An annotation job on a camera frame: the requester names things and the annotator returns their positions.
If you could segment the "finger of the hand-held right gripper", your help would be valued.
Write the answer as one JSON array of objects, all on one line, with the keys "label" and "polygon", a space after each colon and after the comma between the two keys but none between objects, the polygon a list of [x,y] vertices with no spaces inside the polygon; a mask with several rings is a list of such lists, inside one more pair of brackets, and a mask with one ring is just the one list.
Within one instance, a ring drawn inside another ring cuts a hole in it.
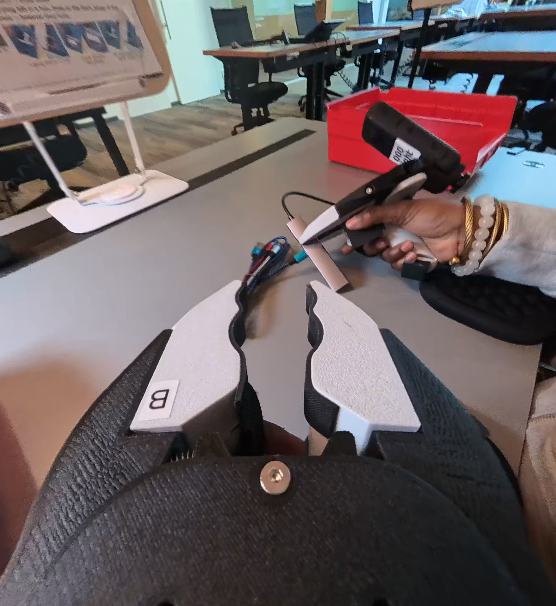
[{"label": "finger of the hand-held right gripper", "polygon": [[317,216],[300,235],[300,245],[312,246],[335,237],[342,231],[342,217],[336,205],[329,206]]}]

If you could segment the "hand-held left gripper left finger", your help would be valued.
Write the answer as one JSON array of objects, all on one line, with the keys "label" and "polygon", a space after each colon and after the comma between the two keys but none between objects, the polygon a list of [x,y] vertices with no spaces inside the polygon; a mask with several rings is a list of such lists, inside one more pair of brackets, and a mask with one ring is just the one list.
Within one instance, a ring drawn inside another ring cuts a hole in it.
[{"label": "hand-held left gripper left finger", "polygon": [[180,433],[195,445],[209,432],[239,441],[236,397],[245,381],[241,343],[244,284],[233,280],[181,317],[149,379],[130,424],[133,433]]}]

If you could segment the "person's right forearm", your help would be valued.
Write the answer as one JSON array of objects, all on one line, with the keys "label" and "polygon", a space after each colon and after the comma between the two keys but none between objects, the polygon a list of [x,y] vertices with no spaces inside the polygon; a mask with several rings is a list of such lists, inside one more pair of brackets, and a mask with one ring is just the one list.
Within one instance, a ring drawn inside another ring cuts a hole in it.
[{"label": "person's right forearm", "polygon": [[477,275],[529,285],[556,298],[556,209],[506,201],[508,229]]}]

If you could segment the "person's right hand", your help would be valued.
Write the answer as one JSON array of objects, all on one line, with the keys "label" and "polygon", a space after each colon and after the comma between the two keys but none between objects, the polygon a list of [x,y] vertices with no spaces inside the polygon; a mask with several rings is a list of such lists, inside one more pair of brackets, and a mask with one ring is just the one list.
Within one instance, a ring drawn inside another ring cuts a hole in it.
[{"label": "person's right hand", "polygon": [[[437,198],[411,199],[388,205],[373,206],[350,218],[349,230],[365,230],[379,224],[393,224],[418,236],[439,263],[462,257],[465,251],[466,215],[462,204]],[[376,239],[364,247],[370,256],[380,256],[395,271],[402,271],[405,263],[415,262],[415,243],[403,241],[395,246],[384,239]]]}]

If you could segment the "person's left hand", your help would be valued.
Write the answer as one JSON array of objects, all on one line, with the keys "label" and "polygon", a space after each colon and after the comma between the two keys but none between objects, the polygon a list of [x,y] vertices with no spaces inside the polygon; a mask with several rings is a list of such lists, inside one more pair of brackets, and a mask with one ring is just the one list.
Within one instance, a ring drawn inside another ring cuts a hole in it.
[{"label": "person's left hand", "polygon": [[267,456],[307,456],[308,444],[285,428],[264,420],[264,454]]}]

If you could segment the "gold bangle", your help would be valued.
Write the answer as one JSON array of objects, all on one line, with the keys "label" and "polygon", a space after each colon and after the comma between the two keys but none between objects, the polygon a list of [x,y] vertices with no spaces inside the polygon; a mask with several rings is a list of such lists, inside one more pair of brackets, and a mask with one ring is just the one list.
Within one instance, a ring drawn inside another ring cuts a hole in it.
[{"label": "gold bangle", "polygon": [[467,263],[477,229],[474,222],[474,205],[470,197],[464,196],[460,202],[460,209],[458,210],[460,221],[456,228],[456,247],[454,253],[448,258],[448,265],[452,268]]},{"label": "gold bangle", "polygon": [[494,225],[488,240],[486,252],[490,252],[509,228],[509,209],[505,203],[495,200]]}]

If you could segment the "black honeycomb cushion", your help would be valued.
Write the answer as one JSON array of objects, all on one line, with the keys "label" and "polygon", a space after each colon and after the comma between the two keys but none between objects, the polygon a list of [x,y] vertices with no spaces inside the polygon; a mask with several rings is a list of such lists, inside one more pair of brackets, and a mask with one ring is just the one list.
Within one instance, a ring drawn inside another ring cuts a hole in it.
[{"label": "black honeycomb cushion", "polygon": [[486,336],[516,345],[556,344],[556,298],[493,276],[435,270],[419,293],[435,311]]}]

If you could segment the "wooden top desk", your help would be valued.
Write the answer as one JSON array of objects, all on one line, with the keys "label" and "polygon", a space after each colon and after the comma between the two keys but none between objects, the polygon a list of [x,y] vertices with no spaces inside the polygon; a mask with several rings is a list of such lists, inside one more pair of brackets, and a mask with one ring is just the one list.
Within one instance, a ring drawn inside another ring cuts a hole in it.
[{"label": "wooden top desk", "polygon": [[396,38],[400,30],[367,29],[347,30],[332,35],[326,42],[313,44],[285,44],[283,42],[259,45],[238,50],[205,50],[205,56],[236,56],[258,58],[259,65],[268,68],[268,73],[280,73],[296,68],[309,68],[310,76],[306,80],[305,117],[308,120],[322,121],[324,117],[325,66],[339,57],[359,57],[372,55],[382,48],[384,40]]},{"label": "wooden top desk", "polygon": [[472,32],[426,45],[421,59],[456,73],[476,74],[475,94],[485,94],[497,74],[518,74],[556,68],[556,30],[536,32]]}]

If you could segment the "red divided plastic bin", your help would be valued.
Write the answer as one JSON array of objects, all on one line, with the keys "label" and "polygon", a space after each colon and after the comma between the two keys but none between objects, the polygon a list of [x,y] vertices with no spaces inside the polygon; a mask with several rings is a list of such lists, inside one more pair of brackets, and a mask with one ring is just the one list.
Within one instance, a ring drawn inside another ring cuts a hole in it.
[{"label": "red divided plastic bin", "polygon": [[370,88],[327,105],[330,161],[376,173],[394,167],[387,155],[362,138],[365,115],[376,102],[386,102],[455,148],[472,175],[504,141],[518,100],[502,95]]}]

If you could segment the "black office chair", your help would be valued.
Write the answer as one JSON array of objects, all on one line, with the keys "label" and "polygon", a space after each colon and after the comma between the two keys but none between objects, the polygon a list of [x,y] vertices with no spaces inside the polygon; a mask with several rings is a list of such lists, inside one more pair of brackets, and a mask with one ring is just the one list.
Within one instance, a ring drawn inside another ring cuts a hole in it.
[{"label": "black office chair", "polygon": [[[256,41],[252,34],[245,6],[230,9],[210,8],[219,48],[238,50],[259,45],[267,41]],[[223,92],[229,103],[240,106],[242,121],[231,131],[237,135],[239,129],[247,131],[272,121],[269,105],[287,94],[288,87],[282,82],[260,81],[258,58],[214,55],[223,65]]]},{"label": "black office chair", "polygon": [[[320,22],[317,20],[316,8],[314,4],[308,5],[294,5],[294,15],[297,26],[297,33],[304,39],[304,42],[310,42],[312,40],[319,40],[321,31],[317,30]],[[338,59],[334,64],[328,64],[325,66],[325,92],[324,100],[326,102],[331,101],[334,98],[342,98],[341,93],[336,93],[331,90],[331,78],[335,73],[342,74],[342,70],[346,67],[346,61],[344,59]]]},{"label": "black office chair", "polygon": [[[78,169],[85,163],[87,150],[76,126],[77,120],[85,118],[92,119],[118,175],[130,173],[104,115],[105,108],[100,107],[34,122],[37,134],[60,173]],[[17,210],[12,196],[19,193],[20,186],[36,180],[45,182],[47,190],[24,209]],[[0,185],[0,211],[9,216],[63,197],[57,179],[22,125],[0,128]]]}]

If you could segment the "grey usb hub with cable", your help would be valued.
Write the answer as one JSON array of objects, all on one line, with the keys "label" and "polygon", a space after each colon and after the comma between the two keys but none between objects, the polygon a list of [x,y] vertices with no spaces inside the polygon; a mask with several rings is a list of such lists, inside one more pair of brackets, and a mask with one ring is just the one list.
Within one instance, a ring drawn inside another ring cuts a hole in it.
[{"label": "grey usb hub with cable", "polygon": [[287,207],[287,198],[290,196],[299,196],[301,198],[321,202],[328,206],[333,206],[334,204],[318,196],[297,191],[291,191],[283,194],[281,201],[282,208],[284,209],[285,213],[287,214],[287,217],[289,218],[289,221],[287,222],[287,228],[296,239],[297,244],[302,248],[302,251],[306,253],[307,257],[312,261],[316,269],[320,272],[321,276],[324,278],[328,286],[334,292],[340,292],[344,288],[349,287],[350,282],[338,268],[337,264],[321,242],[315,240],[312,241],[312,243],[310,244],[303,244],[303,233],[308,225],[300,216],[294,216],[289,211]]}]

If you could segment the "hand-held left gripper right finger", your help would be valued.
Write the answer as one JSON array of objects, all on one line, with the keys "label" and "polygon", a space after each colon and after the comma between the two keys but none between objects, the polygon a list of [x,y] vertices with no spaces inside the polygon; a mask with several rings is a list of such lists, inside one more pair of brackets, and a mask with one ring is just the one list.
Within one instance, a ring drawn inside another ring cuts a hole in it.
[{"label": "hand-held left gripper right finger", "polygon": [[319,281],[306,287],[304,415],[325,439],[353,436],[368,450],[377,431],[417,433],[421,422],[388,348],[388,332],[361,308]]}]

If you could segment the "black laptop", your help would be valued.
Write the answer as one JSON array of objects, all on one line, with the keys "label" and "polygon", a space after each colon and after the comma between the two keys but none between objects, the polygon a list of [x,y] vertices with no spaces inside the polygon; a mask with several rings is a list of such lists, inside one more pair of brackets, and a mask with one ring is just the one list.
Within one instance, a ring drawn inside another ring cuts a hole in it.
[{"label": "black laptop", "polygon": [[318,23],[309,33],[305,34],[303,38],[303,43],[313,44],[326,42],[330,39],[335,29],[337,29],[344,23],[344,19],[323,20]]}]

